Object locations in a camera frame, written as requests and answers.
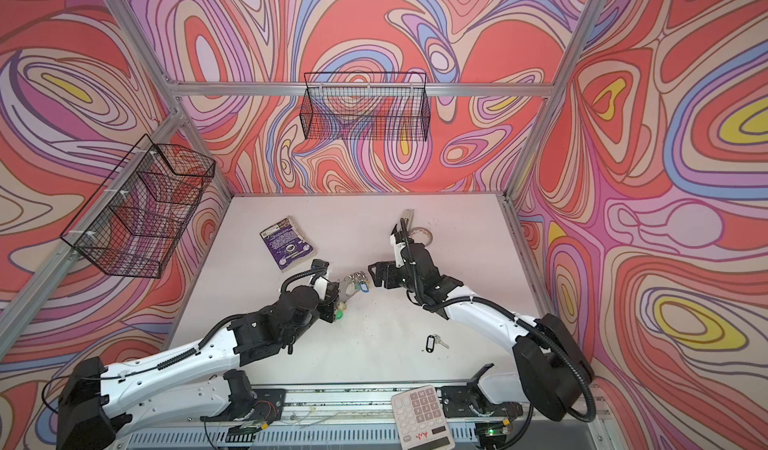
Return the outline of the large keyring with coloured keys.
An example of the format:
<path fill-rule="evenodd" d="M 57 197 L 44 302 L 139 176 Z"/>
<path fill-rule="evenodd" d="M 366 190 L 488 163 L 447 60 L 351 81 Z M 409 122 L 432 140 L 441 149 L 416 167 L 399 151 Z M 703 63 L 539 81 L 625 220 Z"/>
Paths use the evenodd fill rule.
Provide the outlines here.
<path fill-rule="evenodd" d="M 355 272 L 346 276 L 339 286 L 339 299 L 335 307 L 334 317 L 340 320 L 347 309 L 350 299 L 358 294 L 368 294 L 371 285 L 364 272 Z"/>

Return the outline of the key with black tag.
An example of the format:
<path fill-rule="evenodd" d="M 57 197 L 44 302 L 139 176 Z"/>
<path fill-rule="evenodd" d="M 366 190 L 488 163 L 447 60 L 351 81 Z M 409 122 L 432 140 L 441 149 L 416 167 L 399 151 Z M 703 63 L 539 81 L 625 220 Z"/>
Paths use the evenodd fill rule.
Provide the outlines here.
<path fill-rule="evenodd" d="M 445 343 L 442 338 L 437 334 L 428 335 L 425 342 L 425 351 L 427 353 L 433 353 L 438 346 L 445 349 L 449 349 L 450 346 Z"/>

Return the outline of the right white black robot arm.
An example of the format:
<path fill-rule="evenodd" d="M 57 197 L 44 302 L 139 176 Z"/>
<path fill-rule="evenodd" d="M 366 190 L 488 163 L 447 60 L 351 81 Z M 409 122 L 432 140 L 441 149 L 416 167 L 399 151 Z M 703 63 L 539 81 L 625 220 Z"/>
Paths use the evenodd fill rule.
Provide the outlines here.
<path fill-rule="evenodd" d="M 376 287 L 406 290 L 421 309 L 469 327 L 513 357 L 514 372 L 479 377 L 485 400 L 500 404 L 522 395 L 552 421 L 567 415 L 585 423 L 596 419 L 594 370 L 559 317 L 523 315 L 480 296 L 441 273 L 422 244 L 396 243 L 394 253 L 393 261 L 368 266 Z"/>

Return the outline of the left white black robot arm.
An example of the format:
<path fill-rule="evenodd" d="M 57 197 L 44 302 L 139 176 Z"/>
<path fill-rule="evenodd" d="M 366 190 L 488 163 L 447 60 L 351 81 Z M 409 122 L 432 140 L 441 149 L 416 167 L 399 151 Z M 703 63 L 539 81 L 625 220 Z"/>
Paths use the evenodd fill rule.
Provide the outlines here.
<path fill-rule="evenodd" d="M 291 352 L 317 321 L 331 323 L 339 285 L 329 264 L 316 259 L 307 285 L 283 285 L 278 300 L 256 312 L 230 315 L 202 339 L 127 363 L 78 363 L 58 397 L 55 445 L 105 449 L 146 427 L 189 417 L 225 422 L 253 414 L 260 401 L 244 366 Z"/>

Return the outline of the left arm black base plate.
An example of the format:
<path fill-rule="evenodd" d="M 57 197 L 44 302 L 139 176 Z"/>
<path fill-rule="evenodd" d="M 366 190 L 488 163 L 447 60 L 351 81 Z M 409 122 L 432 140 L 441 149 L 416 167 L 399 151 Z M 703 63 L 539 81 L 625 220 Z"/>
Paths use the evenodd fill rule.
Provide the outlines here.
<path fill-rule="evenodd" d="M 271 424 L 282 418 L 287 391 L 256 389 L 249 396 L 229 397 L 223 410 L 200 417 L 201 422 L 253 421 Z"/>

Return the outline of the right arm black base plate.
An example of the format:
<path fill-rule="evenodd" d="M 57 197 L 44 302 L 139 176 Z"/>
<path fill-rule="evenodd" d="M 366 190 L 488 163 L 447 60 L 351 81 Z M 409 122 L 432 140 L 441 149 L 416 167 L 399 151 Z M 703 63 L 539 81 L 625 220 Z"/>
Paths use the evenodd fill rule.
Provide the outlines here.
<path fill-rule="evenodd" d="M 513 402 L 494 404 L 469 384 L 447 385 L 437 387 L 436 390 L 444 414 L 448 418 L 515 420 L 524 414 L 521 404 Z"/>

